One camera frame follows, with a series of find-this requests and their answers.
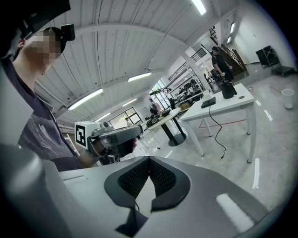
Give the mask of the person's left forearm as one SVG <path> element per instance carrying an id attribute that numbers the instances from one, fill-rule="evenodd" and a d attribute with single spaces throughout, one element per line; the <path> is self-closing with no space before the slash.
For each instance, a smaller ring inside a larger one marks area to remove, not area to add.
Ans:
<path id="1" fill-rule="evenodd" d="M 83 165 L 84 168 L 97 167 L 97 160 L 91 157 L 87 150 L 82 152 L 80 156 L 77 157 L 78 161 Z"/>

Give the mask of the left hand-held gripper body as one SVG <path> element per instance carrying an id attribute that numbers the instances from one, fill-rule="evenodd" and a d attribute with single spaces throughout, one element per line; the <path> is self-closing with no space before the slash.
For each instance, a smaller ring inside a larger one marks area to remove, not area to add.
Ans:
<path id="1" fill-rule="evenodd" d="M 114 129 L 108 123 L 91 121 L 75 122 L 75 143 L 88 151 L 89 155 L 101 165 L 120 161 L 118 145 L 127 140 L 138 138 L 143 129 L 141 125 L 132 125 Z"/>

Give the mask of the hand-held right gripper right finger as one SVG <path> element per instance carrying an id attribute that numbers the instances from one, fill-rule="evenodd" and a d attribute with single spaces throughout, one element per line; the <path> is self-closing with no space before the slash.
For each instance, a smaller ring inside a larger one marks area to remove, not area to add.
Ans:
<path id="1" fill-rule="evenodd" d="M 184 172 L 155 157 L 149 157 L 149 178 L 156 195 L 151 203 L 152 212 L 177 207 L 190 191 L 190 179 Z"/>

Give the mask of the white plastic bucket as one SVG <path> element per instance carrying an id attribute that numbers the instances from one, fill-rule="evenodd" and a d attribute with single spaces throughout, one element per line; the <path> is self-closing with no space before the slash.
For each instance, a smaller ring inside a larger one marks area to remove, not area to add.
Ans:
<path id="1" fill-rule="evenodd" d="M 293 108 L 294 104 L 294 91 L 292 89 L 284 89 L 281 91 L 283 96 L 284 107 L 288 110 Z"/>

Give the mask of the round beige table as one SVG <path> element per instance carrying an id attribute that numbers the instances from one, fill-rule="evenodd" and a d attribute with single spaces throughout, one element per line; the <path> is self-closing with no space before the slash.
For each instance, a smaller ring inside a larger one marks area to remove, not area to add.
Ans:
<path id="1" fill-rule="evenodd" d="M 168 145 L 171 147 L 178 146 L 182 144 L 185 139 L 187 138 L 186 134 L 183 132 L 182 128 L 180 127 L 178 121 L 176 120 L 176 116 L 181 112 L 180 108 L 173 109 L 169 112 L 169 114 L 165 117 L 163 117 L 161 120 L 159 120 L 154 125 L 150 126 L 148 129 L 151 131 L 159 126 L 162 127 L 164 132 L 169 138 Z M 175 125 L 177 126 L 179 130 L 179 134 L 173 135 L 170 131 L 170 129 L 167 127 L 166 123 L 170 120 L 173 120 Z"/>

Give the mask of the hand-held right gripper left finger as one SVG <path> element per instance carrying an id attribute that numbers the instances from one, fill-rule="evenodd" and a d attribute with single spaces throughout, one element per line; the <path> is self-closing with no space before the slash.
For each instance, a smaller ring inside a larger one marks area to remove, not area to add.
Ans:
<path id="1" fill-rule="evenodd" d="M 135 199 L 149 177 L 149 157 L 144 156 L 132 164 L 110 174 L 104 189 L 112 201 L 120 207 L 134 207 Z"/>

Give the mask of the black balcony railing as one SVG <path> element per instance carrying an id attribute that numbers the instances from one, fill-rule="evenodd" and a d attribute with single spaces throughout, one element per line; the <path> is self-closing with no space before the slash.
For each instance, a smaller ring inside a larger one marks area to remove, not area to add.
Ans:
<path id="1" fill-rule="evenodd" d="M 205 56 L 207 53 L 203 48 L 200 48 L 195 54 L 191 56 L 191 59 L 194 62 L 198 62 L 203 56 Z"/>

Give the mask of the person's dark t-shirt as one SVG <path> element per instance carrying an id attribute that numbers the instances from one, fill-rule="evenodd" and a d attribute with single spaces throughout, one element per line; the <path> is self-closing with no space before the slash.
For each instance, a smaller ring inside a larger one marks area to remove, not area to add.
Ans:
<path id="1" fill-rule="evenodd" d="M 60 172 L 83 169 L 84 166 L 64 139 L 44 102 L 18 76 L 9 57 L 2 59 L 1 62 L 15 89 L 33 109 L 21 133 L 19 145 L 32 150 L 40 159 L 52 161 Z"/>

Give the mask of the person's left hand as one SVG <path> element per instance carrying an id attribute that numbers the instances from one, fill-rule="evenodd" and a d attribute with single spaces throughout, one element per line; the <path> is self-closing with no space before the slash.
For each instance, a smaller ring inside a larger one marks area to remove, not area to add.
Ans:
<path id="1" fill-rule="evenodd" d="M 126 155 L 132 153 L 136 148 L 136 138 L 125 141 L 124 143 L 118 145 L 118 151 L 120 158 L 124 158 Z"/>

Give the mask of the black platform cart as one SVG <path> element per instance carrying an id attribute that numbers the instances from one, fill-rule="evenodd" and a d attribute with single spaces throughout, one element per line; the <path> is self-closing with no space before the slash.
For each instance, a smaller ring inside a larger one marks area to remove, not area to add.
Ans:
<path id="1" fill-rule="evenodd" d="M 281 64 L 277 53 L 271 46 L 266 46 L 265 48 L 256 51 L 256 55 L 262 68 L 269 68 L 273 74 L 286 76 L 290 73 L 294 73 L 293 67 Z"/>

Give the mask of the dark staircase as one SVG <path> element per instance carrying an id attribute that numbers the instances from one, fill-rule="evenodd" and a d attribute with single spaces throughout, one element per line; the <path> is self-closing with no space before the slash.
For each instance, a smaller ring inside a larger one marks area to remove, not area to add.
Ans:
<path id="1" fill-rule="evenodd" d="M 240 73 L 245 73 L 247 72 L 247 68 L 238 54 L 238 52 L 234 49 L 230 50 L 227 48 L 224 44 L 221 44 L 219 47 L 220 49 L 220 54 L 222 55 L 223 59 L 230 65 L 232 66 L 232 73 L 234 75 L 238 75 Z"/>

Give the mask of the white metal shelf rack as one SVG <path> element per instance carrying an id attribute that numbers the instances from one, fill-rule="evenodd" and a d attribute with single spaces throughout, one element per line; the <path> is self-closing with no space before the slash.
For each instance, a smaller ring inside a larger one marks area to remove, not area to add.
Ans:
<path id="1" fill-rule="evenodd" d="M 171 84 L 165 89 L 165 96 L 170 99 L 178 100 L 185 98 L 188 95 L 193 96 L 196 93 L 201 93 L 205 90 L 199 78 L 192 69 L 187 68 L 186 72 L 182 73 L 178 78 L 174 79 Z"/>

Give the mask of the white rectangular table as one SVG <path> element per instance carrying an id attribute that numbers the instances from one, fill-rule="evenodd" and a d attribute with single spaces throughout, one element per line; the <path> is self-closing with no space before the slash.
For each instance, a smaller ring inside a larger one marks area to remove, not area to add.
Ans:
<path id="1" fill-rule="evenodd" d="M 251 136 L 251 146 L 250 153 L 247 162 L 251 163 L 254 157 L 254 151 L 256 146 L 256 136 L 257 136 L 257 118 L 255 109 L 255 99 L 252 94 L 246 89 L 243 84 L 235 85 L 235 90 L 237 95 L 230 99 L 224 99 L 221 92 L 215 93 L 213 96 L 216 97 L 216 104 L 212 105 L 211 108 L 201 108 L 203 103 L 202 100 L 195 102 L 188 111 L 180 118 L 183 127 L 186 129 L 188 135 L 193 141 L 198 154 L 200 156 L 204 155 L 203 149 L 190 126 L 191 121 L 202 120 L 207 129 L 208 135 L 211 137 L 212 133 L 210 131 L 209 125 L 206 118 L 211 116 L 217 116 L 226 114 L 229 112 L 235 112 L 239 110 L 245 110 L 246 121 L 247 121 L 247 133 Z"/>

